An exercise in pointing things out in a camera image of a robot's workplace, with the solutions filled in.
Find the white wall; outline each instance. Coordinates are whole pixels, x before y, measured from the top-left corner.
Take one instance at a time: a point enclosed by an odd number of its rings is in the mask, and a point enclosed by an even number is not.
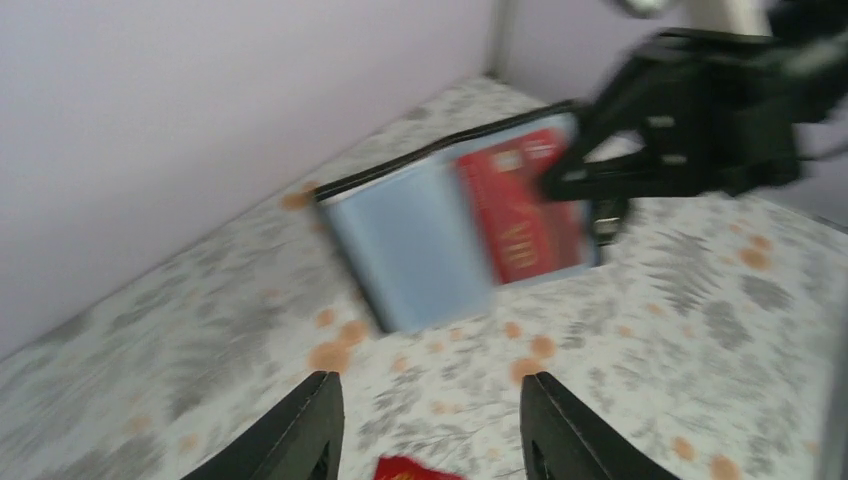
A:
[[[481,72],[491,3],[0,3],[0,357]]]
[[[585,97],[627,49],[653,30],[685,24],[682,9],[660,20],[623,16],[609,0],[515,1],[504,79],[547,101]],[[804,148],[819,152],[848,139],[848,118],[802,129]],[[810,166],[812,177],[793,187],[762,193],[778,202],[848,225],[848,156]]]

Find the patterned surface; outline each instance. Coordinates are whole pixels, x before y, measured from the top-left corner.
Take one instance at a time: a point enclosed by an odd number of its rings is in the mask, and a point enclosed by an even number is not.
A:
[[[609,265],[369,330],[303,189],[538,105],[463,82],[6,360],[0,477],[177,479],[333,369],[342,479],[387,452],[519,479],[517,380],[548,369],[683,478],[810,478],[848,238],[762,200],[642,201]]]

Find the flower pattern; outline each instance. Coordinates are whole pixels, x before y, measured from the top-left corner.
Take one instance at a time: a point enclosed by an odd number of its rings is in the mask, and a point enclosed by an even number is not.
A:
[[[538,106],[463,81],[3,361],[0,478],[180,478],[316,369],[343,374],[343,480],[393,453],[524,478],[518,382],[543,370],[682,478],[810,478],[848,237],[756,196],[640,200],[604,266],[371,328],[311,190]]]

